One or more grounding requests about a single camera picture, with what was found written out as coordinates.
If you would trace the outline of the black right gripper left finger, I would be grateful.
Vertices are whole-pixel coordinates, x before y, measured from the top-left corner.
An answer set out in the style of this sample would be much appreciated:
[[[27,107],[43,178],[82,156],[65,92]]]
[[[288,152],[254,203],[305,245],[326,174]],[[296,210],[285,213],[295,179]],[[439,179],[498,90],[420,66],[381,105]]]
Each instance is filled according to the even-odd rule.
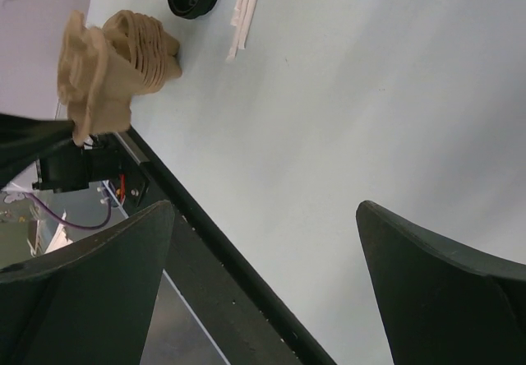
[[[173,233],[158,201],[1,270],[3,364],[138,364]]]

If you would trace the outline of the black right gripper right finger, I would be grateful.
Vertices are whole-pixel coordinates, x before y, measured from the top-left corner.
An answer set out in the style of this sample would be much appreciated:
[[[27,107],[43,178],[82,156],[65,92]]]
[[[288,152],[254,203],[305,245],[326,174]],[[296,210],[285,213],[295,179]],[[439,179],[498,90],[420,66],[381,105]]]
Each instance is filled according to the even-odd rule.
[[[372,201],[358,233],[396,364],[523,364],[525,266]]]

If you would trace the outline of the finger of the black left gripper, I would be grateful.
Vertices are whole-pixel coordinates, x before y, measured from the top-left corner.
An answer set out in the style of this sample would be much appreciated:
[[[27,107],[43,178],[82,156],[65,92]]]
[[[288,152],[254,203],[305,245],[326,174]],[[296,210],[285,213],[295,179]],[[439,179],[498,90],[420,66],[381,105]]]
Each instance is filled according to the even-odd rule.
[[[37,159],[72,143],[72,120],[39,120],[1,114],[1,184],[10,183]]]

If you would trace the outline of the single pulp cup carrier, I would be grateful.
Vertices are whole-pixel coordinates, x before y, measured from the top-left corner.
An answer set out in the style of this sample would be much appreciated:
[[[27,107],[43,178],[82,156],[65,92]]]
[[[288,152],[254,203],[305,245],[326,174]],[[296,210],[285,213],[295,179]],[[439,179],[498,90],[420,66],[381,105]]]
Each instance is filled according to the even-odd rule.
[[[62,35],[57,88],[58,99],[75,124],[73,141],[81,146],[90,135],[130,127],[130,105],[141,88],[141,74],[99,27],[86,27],[84,14],[75,10]]]

